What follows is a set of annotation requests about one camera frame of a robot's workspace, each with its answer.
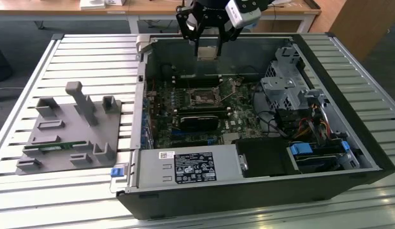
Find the green circuit board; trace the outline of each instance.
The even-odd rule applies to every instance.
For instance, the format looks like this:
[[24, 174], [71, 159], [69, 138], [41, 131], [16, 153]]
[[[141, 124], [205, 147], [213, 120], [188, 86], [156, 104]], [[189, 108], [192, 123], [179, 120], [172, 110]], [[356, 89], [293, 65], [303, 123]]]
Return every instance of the green circuit board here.
[[[252, 84], [239, 84], [235, 77], [224, 78], [213, 88], [175, 88], [168, 82], [159, 84], [151, 111], [155, 148], [223, 145], [229, 144], [229, 136], [233, 138], [263, 136], [252, 110], [251, 93]], [[180, 130], [180, 115], [176, 110], [195, 107], [229, 108], [227, 116], [219, 116], [215, 130], [187, 133]]]

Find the table leg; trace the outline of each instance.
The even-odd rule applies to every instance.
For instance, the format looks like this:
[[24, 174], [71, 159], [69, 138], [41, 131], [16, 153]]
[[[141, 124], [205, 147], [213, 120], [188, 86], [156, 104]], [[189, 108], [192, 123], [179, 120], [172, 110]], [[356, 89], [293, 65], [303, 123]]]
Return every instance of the table leg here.
[[129, 25], [131, 33], [140, 33], [140, 29], [139, 29], [139, 17], [136, 15], [129, 15], [127, 17], [127, 20], [128, 20], [128, 25]]
[[309, 31], [309, 28], [311, 28], [311, 25], [312, 25], [312, 22], [313, 22], [313, 19], [315, 19], [315, 14], [308, 14], [308, 15], [304, 15], [304, 19], [303, 21], [300, 22], [300, 25], [299, 25], [299, 28], [297, 28], [297, 33], [303, 33], [303, 32], [308, 32]]
[[35, 25], [36, 25], [37, 29], [43, 30], [44, 29], [43, 21], [33, 21], [33, 22], [35, 22]]

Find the white box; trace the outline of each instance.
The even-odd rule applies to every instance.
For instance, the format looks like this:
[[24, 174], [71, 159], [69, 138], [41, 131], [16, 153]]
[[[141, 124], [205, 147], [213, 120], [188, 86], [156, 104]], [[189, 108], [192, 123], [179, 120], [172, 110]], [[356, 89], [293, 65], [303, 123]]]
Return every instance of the white box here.
[[125, 0], [105, 0], [107, 5], [121, 6]]
[[80, 10], [104, 9], [105, 2], [103, 0], [80, 0]]

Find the robotic arm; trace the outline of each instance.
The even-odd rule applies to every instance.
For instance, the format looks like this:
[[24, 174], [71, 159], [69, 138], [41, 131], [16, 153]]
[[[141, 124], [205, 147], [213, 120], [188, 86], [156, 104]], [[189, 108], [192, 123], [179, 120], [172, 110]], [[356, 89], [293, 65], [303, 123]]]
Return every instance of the robotic arm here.
[[191, 0], [189, 6], [176, 7], [176, 20], [183, 38], [195, 42], [197, 56], [199, 39], [204, 29], [217, 28], [216, 56], [224, 42], [233, 41], [243, 27], [255, 23], [273, 0]]

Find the gray plastic holder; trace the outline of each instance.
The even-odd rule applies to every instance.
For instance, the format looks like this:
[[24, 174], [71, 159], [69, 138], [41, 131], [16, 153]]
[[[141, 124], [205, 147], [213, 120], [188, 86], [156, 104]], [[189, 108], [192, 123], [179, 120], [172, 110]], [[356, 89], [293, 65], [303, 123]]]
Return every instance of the gray plastic holder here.
[[39, 117], [16, 164], [16, 174], [112, 167], [116, 162], [121, 102], [104, 96], [92, 102], [81, 83], [68, 82], [75, 104], [40, 98]]

